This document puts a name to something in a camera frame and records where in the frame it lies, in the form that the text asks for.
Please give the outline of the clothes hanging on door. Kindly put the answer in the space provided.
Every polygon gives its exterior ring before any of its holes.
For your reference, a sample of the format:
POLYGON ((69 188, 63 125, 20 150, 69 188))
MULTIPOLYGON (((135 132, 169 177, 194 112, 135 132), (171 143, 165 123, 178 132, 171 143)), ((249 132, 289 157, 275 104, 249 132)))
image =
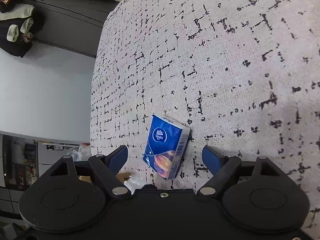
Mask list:
POLYGON ((1 49, 23 58, 44 20, 43 13, 24 0, 1 0, 1 49))

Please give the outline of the cardboard box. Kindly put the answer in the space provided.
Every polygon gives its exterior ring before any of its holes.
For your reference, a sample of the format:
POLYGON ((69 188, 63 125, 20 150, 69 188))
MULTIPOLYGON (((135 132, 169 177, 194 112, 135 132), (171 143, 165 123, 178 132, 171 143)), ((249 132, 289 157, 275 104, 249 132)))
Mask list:
POLYGON ((92 184, 98 185, 98 184, 102 184, 105 181, 108 182, 108 181, 111 181, 113 179, 117 179, 121 183, 124 183, 131 176, 132 176, 131 172, 119 172, 116 175, 105 174, 105 175, 101 175, 101 176, 98 176, 98 175, 96 175, 94 173, 93 175, 90 175, 90 176, 78 176, 78 179, 81 180, 81 181, 85 181, 85 182, 88 182, 88 183, 92 183, 92 184))

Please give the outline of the white black patterned bed cover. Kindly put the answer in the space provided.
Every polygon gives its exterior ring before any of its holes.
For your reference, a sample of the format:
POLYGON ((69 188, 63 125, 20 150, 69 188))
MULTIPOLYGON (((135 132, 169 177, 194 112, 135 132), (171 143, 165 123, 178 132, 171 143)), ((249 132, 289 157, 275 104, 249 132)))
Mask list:
POLYGON ((319 239, 319 0, 122 0, 92 76, 91 152, 126 145, 125 170, 163 189, 199 189, 205 145, 263 155, 308 195, 319 239), (142 160, 153 115, 191 129, 176 179, 142 160))

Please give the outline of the blue tissue pack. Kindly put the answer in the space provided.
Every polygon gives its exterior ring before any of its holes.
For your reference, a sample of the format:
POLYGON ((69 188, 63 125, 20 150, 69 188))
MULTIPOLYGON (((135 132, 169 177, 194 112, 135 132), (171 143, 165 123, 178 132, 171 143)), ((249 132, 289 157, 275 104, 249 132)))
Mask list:
POLYGON ((153 115, 143 161, 165 180, 177 176, 191 129, 164 115, 153 115))

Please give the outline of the white plastic bag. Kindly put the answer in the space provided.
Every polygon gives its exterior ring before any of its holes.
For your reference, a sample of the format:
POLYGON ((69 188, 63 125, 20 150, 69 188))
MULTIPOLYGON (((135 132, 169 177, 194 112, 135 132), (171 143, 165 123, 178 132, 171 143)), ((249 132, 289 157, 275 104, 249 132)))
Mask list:
POLYGON ((91 145, 87 143, 69 148, 66 155, 70 155, 74 161, 87 161, 91 157, 91 145))

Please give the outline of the white cabinet with shelves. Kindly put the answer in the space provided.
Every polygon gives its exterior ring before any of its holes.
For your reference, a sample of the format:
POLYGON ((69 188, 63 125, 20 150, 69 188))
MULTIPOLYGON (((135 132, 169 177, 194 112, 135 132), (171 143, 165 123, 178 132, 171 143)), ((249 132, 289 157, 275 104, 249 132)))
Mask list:
POLYGON ((1 134, 1 216, 20 219, 22 194, 79 144, 1 134))

